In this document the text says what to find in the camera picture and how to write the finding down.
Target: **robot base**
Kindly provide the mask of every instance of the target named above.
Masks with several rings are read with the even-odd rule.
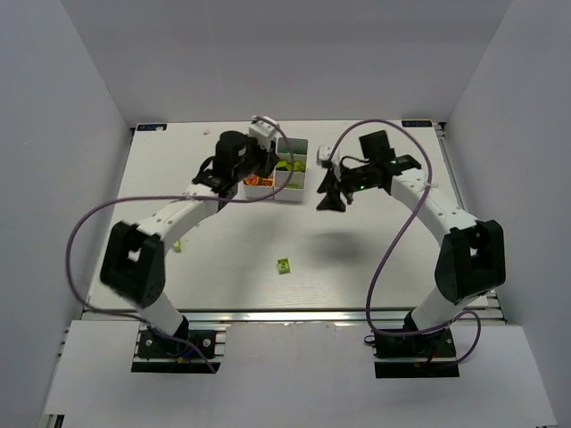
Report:
[[[406,338],[374,336],[376,379],[459,377],[456,348],[448,329]]]
[[[216,331],[214,330],[189,330],[188,340],[194,343],[207,359],[216,357]],[[185,355],[186,350],[177,355],[169,353],[165,349],[161,338],[149,330],[141,332],[137,353],[131,372],[133,373],[211,373],[210,369],[193,352],[188,358],[177,362],[179,357]],[[212,366],[218,371],[220,363],[212,362]]]

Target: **small green block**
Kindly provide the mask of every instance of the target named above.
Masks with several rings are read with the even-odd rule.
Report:
[[[277,261],[277,271],[279,272],[280,275],[289,274],[289,260],[279,259]]]

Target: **orange object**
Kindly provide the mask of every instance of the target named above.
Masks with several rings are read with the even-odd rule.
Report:
[[[245,185],[259,185],[260,184],[260,178],[258,176],[256,176],[255,174],[251,174],[249,177],[247,177],[244,180],[244,184]]]

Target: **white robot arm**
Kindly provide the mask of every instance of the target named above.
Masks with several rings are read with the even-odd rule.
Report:
[[[344,212],[344,196],[352,203],[355,192],[384,188],[410,210],[417,207],[426,189],[426,174],[411,156],[396,156],[385,131],[360,138],[365,160],[349,169],[339,152],[321,147],[318,165],[327,174],[318,189],[326,196],[318,210]],[[437,187],[430,185],[418,218],[441,246],[434,271],[436,287],[404,320],[404,329],[420,331],[453,319],[468,303],[504,283],[503,231],[494,220],[481,221],[461,209]]]
[[[185,340],[188,321],[163,292],[164,257],[190,229],[224,208],[241,180],[251,174],[271,175],[279,161],[276,143],[276,128],[262,120],[254,120],[247,135],[222,133],[215,155],[203,163],[184,192],[186,200],[172,202],[134,224],[113,226],[100,272],[102,283],[129,301],[151,326]]]

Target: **white table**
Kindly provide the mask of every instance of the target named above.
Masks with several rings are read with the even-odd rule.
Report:
[[[131,373],[138,328],[131,321],[74,321],[46,413],[65,415],[63,428],[556,423],[521,327],[484,327],[460,377],[450,379],[375,379],[372,349],[362,343],[368,328],[327,324],[233,325],[215,375]],[[460,353],[474,332],[452,327]]]
[[[357,193],[345,213],[316,211],[316,194],[325,170],[314,160],[322,144],[332,144],[352,121],[286,121],[290,137],[310,141],[306,191],[302,204],[259,202],[228,205],[182,239],[183,251],[166,258],[165,292],[179,309],[352,309],[363,308],[370,278],[387,246],[410,212],[384,191]],[[361,156],[358,137],[384,128],[371,124],[354,130],[342,154]],[[247,122],[170,123],[164,131],[136,132],[120,187],[120,197],[179,194],[199,165],[214,153],[219,134],[245,132]],[[426,148],[434,181],[454,197],[451,179],[433,128],[408,128]],[[416,147],[387,129],[397,154]],[[135,222],[164,202],[127,203],[115,208],[112,224]],[[419,221],[393,253],[377,284],[373,306],[384,309],[418,305],[434,286],[439,247]],[[93,304],[113,309],[128,304],[100,284],[91,283]],[[291,273],[279,275],[277,259],[289,258]],[[475,302],[484,306],[485,299]]]

